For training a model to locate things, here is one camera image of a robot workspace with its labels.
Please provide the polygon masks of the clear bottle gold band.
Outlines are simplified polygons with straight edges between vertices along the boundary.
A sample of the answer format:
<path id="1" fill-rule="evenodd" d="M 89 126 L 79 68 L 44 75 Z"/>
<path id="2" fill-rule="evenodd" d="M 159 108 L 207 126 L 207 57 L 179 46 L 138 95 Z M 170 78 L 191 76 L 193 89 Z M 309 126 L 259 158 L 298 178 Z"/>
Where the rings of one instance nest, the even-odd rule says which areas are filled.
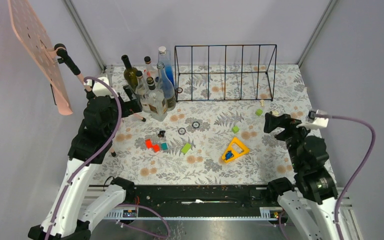
<path id="1" fill-rule="evenodd" d="M 152 66 L 151 57 L 145 56 L 144 62 L 145 62 L 144 73 L 146 74 L 147 77 L 152 77 L 154 79 L 154 82 L 157 83 L 159 80 L 159 75 L 158 75 L 157 69 Z"/>

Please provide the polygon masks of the clear bottle black cap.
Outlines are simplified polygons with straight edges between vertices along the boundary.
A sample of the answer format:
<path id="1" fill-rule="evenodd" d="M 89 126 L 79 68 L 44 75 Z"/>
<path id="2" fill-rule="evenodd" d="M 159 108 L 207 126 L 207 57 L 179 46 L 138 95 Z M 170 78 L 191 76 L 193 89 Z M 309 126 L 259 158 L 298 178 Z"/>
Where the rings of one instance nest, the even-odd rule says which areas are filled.
<path id="1" fill-rule="evenodd" d="M 144 97 L 151 111 L 151 116 L 155 120 L 162 122 L 168 114 L 168 105 L 164 92 L 156 87 L 156 83 L 152 77 L 147 77 L 146 83 L 148 91 L 145 93 Z"/>

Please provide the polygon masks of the dark green wine bottle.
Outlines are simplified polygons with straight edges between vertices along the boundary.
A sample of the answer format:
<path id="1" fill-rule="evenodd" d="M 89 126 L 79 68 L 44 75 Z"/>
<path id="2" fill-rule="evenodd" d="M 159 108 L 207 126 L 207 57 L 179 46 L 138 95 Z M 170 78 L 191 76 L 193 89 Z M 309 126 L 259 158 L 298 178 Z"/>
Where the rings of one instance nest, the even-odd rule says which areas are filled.
<path id="1" fill-rule="evenodd" d="M 128 85 L 135 92 L 138 86 L 138 79 L 136 76 L 136 72 L 138 70 L 132 66 L 128 55 L 126 54 L 122 55 L 121 60 L 125 66 L 125 70 L 123 72 L 124 79 L 127 81 Z"/>

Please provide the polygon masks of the clear bottle cork stopper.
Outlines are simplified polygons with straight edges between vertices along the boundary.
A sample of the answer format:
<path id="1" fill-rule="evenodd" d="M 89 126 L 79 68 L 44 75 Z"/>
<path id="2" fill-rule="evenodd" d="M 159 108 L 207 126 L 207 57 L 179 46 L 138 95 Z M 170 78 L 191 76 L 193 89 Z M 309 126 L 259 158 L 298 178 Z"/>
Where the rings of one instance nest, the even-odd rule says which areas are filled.
<path id="1" fill-rule="evenodd" d="M 135 90 L 135 93 L 138 95 L 138 98 L 140 100 L 140 104 L 142 106 L 142 110 L 145 113 L 150 113 L 150 107 L 145 99 L 145 93 L 147 92 L 144 78 L 143 78 L 143 73 L 140 70 L 137 70 L 136 73 L 136 79 L 137 79 L 137 87 Z"/>

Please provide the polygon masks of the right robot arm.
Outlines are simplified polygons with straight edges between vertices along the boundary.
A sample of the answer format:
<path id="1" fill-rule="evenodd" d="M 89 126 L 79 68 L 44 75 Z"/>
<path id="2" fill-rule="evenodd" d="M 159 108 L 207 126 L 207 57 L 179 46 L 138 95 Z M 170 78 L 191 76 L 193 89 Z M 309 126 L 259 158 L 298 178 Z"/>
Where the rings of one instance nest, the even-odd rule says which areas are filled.
<path id="1" fill-rule="evenodd" d="M 340 202 L 336 184 L 325 167 L 329 159 L 325 140 L 310 135 L 311 130 L 328 125 L 328 118 L 318 114 L 318 110 L 311 110 L 308 122 L 289 114 L 265 114 L 263 131 L 283 129 L 275 139 L 285 142 L 295 173 L 294 184 L 286 177 L 270 181 L 266 198 L 271 205 L 282 207 L 304 239 L 350 240 L 352 235 L 336 209 Z"/>

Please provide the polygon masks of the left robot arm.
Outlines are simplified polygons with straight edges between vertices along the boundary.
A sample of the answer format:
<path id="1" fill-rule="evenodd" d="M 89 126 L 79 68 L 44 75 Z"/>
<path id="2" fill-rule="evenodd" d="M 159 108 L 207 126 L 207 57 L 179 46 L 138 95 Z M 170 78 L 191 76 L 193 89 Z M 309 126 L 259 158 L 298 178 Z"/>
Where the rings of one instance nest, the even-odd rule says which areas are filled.
<path id="1" fill-rule="evenodd" d="M 87 105 L 77 135 L 68 151 L 64 179 L 45 220 L 30 228 L 32 240 L 88 240 L 97 224 L 118 204 L 135 200 L 134 183 L 116 177 L 103 195 L 84 212 L 81 205 L 96 171 L 110 152 L 121 119 L 139 113 L 142 106 L 135 92 L 123 86 L 129 101 L 105 86 L 86 93 Z"/>

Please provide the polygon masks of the blue glass bottle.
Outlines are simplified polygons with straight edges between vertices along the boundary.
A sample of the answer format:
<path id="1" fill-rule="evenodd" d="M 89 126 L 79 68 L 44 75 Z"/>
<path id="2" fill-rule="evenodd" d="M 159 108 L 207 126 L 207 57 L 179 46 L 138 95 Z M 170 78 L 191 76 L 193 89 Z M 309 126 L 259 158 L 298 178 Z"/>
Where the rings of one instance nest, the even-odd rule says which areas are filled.
<path id="1" fill-rule="evenodd" d="M 164 64 L 165 73 L 169 81 L 176 87 L 172 69 L 171 52 L 165 46 L 160 46 L 158 48 L 158 61 Z"/>

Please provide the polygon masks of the clear bottle black label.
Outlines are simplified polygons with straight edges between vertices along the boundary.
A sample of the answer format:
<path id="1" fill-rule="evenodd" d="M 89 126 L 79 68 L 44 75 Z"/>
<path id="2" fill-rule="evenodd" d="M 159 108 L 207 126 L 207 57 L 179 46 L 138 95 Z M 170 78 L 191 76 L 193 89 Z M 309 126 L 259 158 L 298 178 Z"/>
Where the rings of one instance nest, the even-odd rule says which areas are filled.
<path id="1" fill-rule="evenodd" d="M 159 81 L 161 82 L 161 89 L 163 90 L 164 97 L 167 102 L 167 110 L 172 111 L 176 107 L 176 96 L 174 86 L 166 74 L 164 63 L 158 62 L 156 67 L 158 69 Z"/>

